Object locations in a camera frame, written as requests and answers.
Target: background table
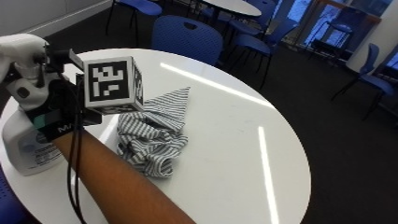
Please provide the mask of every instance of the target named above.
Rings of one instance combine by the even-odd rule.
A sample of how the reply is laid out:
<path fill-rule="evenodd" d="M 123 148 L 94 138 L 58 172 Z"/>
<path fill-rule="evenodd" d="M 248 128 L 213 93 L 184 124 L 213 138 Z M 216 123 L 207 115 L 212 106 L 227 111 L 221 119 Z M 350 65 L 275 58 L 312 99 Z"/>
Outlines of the background table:
<path fill-rule="evenodd" d="M 199 0 L 201 3 L 215 8 L 211 24 L 217 22 L 219 14 L 221 11 L 231 12 L 241 16 L 259 17 L 261 11 L 243 0 Z"/>

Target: chair leg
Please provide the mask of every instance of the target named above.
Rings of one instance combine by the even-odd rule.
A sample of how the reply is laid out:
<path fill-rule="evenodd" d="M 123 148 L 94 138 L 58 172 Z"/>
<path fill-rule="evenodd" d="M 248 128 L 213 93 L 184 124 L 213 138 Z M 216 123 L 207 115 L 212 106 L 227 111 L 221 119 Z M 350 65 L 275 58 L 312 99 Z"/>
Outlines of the chair leg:
<path fill-rule="evenodd" d="M 259 71 L 260 71 L 260 67 L 261 67 L 261 64 L 263 64 L 263 59 L 264 59 L 264 56 L 263 56 L 263 54 L 261 54 L 261 55 L 260 55 L 260 63 L 259 63 L 259 68 L 257 68 L 256 72 L 259 72 Z"/>
<path fill-rule="evenodd" d="M 235 46 L 235 48 L 233 48 L 232 52 L 229 53 L 229 55 L 228 55 L 228 57 L 227 57 L 227 60 L 225 60 L 225 62 L 228 62 L 228 60 L 229 60 L 229 58 L 232 57 L 232 55 L 233 55 L 233 53 L 235 53 L 236 49 L 237 49 L 237 45 Z"/>
<path fill-rule="evenodd" d="M 344 54 L 346 48 L 349 47 L 350 39 L 352 39 L 352 34 L 345 34 L 342 43 L 338 43 L 341 45 L 341 48 L 334 53 L 336 54 L 334 58 L 337 59 L 337 61 L 341 58 L 341 55 Z"/>
<path fill-rule="evenodd" d="M 273 55 L 271 55 L 269 62 L 267 64 L 267 70 L 265 70 L 265 75 L 264 75 L 264 78 L 263 78 L 263 83 L 261 83 L 260 89 L 263 89 L 264 83 L 265 83 L 265 78 L 269 75 L 269 68 L 271 68 L 271 64 L 272 64 L 272 59 L 273 59 Z"/>
<path fill-rule="evenodd" d="M 346 37 L 346 34 L 342 33 L 342 34 L 340 35 L 338 39 L 337 39 L 337 43 L 334 44 L 334 46 L 336 46 L 337 48 L 342 47 L 341 45 L 342 45 L 344 41 L 346 40 L 346 38 L 348 38 L 348 37 Z"/>
<path fill-rule="evenodd" d="M 240 61 L 240 59 L 241 59 L 241 57 L 244 56 L 245 52 L 247 52 L 247 49 L 245 49 L 245 50 L 241 52 L 241 54 L 239 55 L 237 60 L 233 62 L 233 66 L 232 66 L 232 67 L 229 68 L 229 70 L 228 70 L 228 73 L 231 73 L 231 72 L 233 71 L 233 68 L 236 67 L 237 62 Z"/>
<path fill-rule="evenodd" d="M 316 54 L 316 52 L 317 52 L 317 50 L 316 49 L 313 49 L 313 52 L 312 52 L 312 54 L 311 54 L 311 56 L 309 56 L 309 58 L 308 58 L 308 60 L 313 57 L 313 55 Z"/>
<path fill-rule="evenodd" d="M 191 1 L 189 1 L 189 4 L 188 4 L 187 15 L 185 15 L 187 18 L 188 18 L 188 16 L 189 16 L 189 10 L 191 10 L 192 1 L 193 1 L 193 0 L 191 0 Z"/>
<path fill-rule="evenodd" d="M 244 62 L 244 65 L 248 63 L 248 59 L 249 59 L 249 56 L 252 54 L 252 51 L 249 50 L 249 53 L 248 53 L 248 56 L 247 56 L 247 59 L 245 59 L 245 62 Z"/>
<path fill-rule="evenodd" d="M 196 1 L 195 14 L 197 14 L 199 11 L 200 11 L 200 2 Z"/>
<path fill-rule="evenodd" d="M 315 34 L 313 34 L 313 36 L 312 36 L 312 38 L 311 38 L 311 40 L 309 40 L 309 44 L 307 45 L 305 51 L 308 50 L 309 45 L 311 45 L 312 42 L 313 42 L 315 36 L 316 36 L 316 34 L 320 32 L 320 30 L 321 30 L 321 28 L 324 27 L 325 23 L 326 23 L 326 22 L 324 22 L 322 25 L 320 26 L 320 28 L 316 30 L 316 32 L 315 32 Z"/>
<path fill-rule="evenodd" d="M 135 21 L 136 21 L 136 44 L 137 47 L 140 46 L 140 39 L 139 39 L 139 16 L 137 16 L 137 9 L 135 9 Z"/>
<path fill-rule="evenodd" d="M 349 82 L 349 84 L 346 86 L 344 86 L 344 88 L 332 97 L 332 101 L 334 100 L 334 98 L 337 97 L 337 95 L 340 93 L 345 94 L 345 92 L 349 90 L 349 88 L 353 86 L 353 84 L 356 84 L 357 81 L 358 81 L 358 78 L 356 78 L 352 82 Z"/>
<path fill-rule="evenodd" d="M 132 8 L 133 13 L 132 13 L 132 17 L 129 18 L 129 25 L 128 27 L 132 28 L 133 27 L 133 20 L 135 20 L 135 16 L 136 16 L 136 8 Z"/>
<path fill-rule="evenodd" d="M 199 10 L 199 15 L 197 15 L 197 21 L 200 21 L 200 10 Z"/>
<path fill-rule="evenodd" d="M 232 36 L 229 37 L 228 45 L 232 45 L 236 32 L 237 32 L 236 29 L 233 29 Z"/>
<path fill-rule="evenodd" d="M 260 37 L 261 40 L 264 40 L 265 33 L 267 33 L 267 29 L 261 32 L 261 37 Z"/>
<path fill-rule="evenodd" d="M 110 28 L 112 13 L 114 13 L 114 7 L 115 7 L 115 4 L 112 3 L 112 7 L 111 7 L 111 11 L 110 11 L 110 16 L 108 16 L 108 21 L 107 21 L 107 26 L 104 28 L 104 34 L 106 35 L 108 35 L 108 28 Z"/>
<path fill-rule="evenodd" d="M 366 115 L 365 115 L 365 117 L 362 118 L 362 120 L 366 120 L 366 118 L 370 116 L 370 113 L 372 113 L 373 110 L 377 108 L 378 103 L 380 103 L 380 101 L 381 101 L 384 95 L 385 95 L 384 91 L 378 91 L 378 92 L 376 93 L 376 96 L 374 96 L 373 101 L 372 101 L 370 109 L 369 109 L 369 111 L 366 112 Z"/>
<path fill-rule="evenodd" d="M 227 22 L 227 24 L 225 24 L 225 26 L 224 26 L 224 29 L 223 29 L 223 32 L 221 32 L 221 35 L 224 36 L 224 38 L 227 37 L 228 30 L 229 30 L 229 24 L 228 24 L 228 22 Z"/>

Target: forearm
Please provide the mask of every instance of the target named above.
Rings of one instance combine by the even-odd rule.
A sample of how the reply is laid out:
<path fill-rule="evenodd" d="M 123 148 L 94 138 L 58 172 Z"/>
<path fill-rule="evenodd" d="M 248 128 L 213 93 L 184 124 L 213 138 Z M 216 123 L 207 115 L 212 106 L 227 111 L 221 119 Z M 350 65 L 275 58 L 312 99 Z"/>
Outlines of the forearm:
<path fill-rule="evenodd" d="M 54 141 L 66 158 L 71 141 L 72 133 Z M 159 188 L 87 132 L 80 178 L 110 223 L 195 223 Z"/>

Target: black cable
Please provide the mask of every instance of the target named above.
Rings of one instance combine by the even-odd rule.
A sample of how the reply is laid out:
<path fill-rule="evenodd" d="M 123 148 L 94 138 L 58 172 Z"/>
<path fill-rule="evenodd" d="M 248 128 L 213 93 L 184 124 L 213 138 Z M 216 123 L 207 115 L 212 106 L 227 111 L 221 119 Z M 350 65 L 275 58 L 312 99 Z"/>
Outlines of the black cable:
<path fill-rule="evenodd" d="M 82 83 L 83 81 L 80 80 L 78 83 L 78 93 L 76 93 L 76 98 L 78 98 L 78 104 L 80 103 L 80 90 L 82 90 Z M 80 206 L 80 197 L 79 197 L 79 176 L 80 176 L 80 159 L 82 159 L 82 147 L 83 147 L 83 129 L 84 129 L 84 123 L 83 123 L 83 111 L 79 106 L 79 114 L 78 114 L 78 155 L 76 155 L 76 178 L 75 178 L 75 202 L 79 208 L 80 216 L 82 216 L 82 221 L 86 223 L 84 220 L 84 215 L 82 211 L 82 206 Z"/>
<path fill-rule="evenodd" d="M 59 73 L 60 79 L 66 82 L 67 88 L 72 93 L 76 102 L 75 108 L 75 126 L 74 126 L 74 135 L 72 135 L 72 144 L 71 144 L 71 151 L 70 151 L 70 163 L 67 166 L 67 191 L 68 191 L 68 198 L 72 204 L 74 211 L 76 213 L 78 218 L 80 219 L 82 223 L 86 224 L 86 219 L 83 216 L 82 206 L 80 206 L 80 197 L 79 197 L 79 171 L 80 171 L 80 155 L 82 155 L 82 142 L 83 142 L 83 115 L 82 115 L 82 108 L 80 108 L 80 101 L 79 101 L 79 91 L 80 91 L 80 83 L 78 83 L 78 95 L 75 94 L 72 88 L 70 87 L 68 81 L 66 80 L 63 74 Z M 75 156 L 75 147 L 76 147 L 76 134 L 78 134 L 78 155 L 76 155 L 76 168 L 75 168 L 75 199 L 72 194 L 72 186 L 71 186 L 71 173 L 72 173 L 72 162 Z"/>

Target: white wall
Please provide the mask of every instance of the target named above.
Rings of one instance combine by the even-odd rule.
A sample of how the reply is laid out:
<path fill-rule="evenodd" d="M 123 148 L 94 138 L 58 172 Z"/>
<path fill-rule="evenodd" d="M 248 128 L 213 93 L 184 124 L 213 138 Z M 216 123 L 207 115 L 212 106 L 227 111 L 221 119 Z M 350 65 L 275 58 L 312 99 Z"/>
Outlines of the white wall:
<path fill-rule="evenodd" d="M 0 35 L 51 35 L 111 7 L 111 0 L 0 0 Z"/>

